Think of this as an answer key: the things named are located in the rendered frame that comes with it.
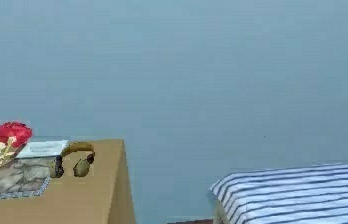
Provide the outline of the brown headphones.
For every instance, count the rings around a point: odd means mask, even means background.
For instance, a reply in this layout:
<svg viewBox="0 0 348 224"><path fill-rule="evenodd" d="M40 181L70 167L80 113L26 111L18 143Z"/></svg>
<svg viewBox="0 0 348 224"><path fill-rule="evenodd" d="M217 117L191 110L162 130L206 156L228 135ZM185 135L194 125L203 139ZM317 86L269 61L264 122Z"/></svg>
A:
<svg viewBox="0 0 348 224"><path fill-rule="evenodd" d="M89 142L79 141L69 143L54 160L49 163L49 175L51 178L61 178L64 175L63 158L77 152L88 152L84 159L79 159L73 167L73 175L75 177L85 177L89 171L90 166L95 161L94 146Z"/></svg>

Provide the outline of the blue white striped bed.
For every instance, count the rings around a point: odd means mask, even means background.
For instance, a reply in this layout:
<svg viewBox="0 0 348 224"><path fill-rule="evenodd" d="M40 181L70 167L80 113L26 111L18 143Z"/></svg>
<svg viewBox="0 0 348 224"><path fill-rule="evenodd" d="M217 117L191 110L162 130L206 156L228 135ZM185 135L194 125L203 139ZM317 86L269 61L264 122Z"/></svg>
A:
<svg viewBox="0 0 348 224"><path fill-rule="evenodd" d="M231 173L213 224L348 224L348 163Z"/></svg>

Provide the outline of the brown chest of drawers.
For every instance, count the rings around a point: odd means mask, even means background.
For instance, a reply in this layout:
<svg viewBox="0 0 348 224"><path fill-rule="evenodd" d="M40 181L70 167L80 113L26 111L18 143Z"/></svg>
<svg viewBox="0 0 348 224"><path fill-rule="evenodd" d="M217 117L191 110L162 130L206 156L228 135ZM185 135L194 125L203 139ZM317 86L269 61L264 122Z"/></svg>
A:
<svg viewBox="0 0 348 224"><path fill-rule="evenodd" d="M40 197L0 200L0 224L136 224L122 140L97 140L91 171L72 175L78 153L64 159L65 174Z"/></svg>

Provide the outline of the red and cream flower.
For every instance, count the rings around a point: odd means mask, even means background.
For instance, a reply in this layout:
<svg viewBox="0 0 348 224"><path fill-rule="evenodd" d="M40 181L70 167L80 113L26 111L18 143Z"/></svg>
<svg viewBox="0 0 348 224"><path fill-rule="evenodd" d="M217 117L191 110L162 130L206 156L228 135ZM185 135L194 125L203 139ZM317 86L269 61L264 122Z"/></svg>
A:
<svg viewBox="0 0 348 224"><path fill-rule="evenodd" d="M0 167L14 156L16 150L27 144L33 136L32 129L18 121L0 125Z"/></svg>

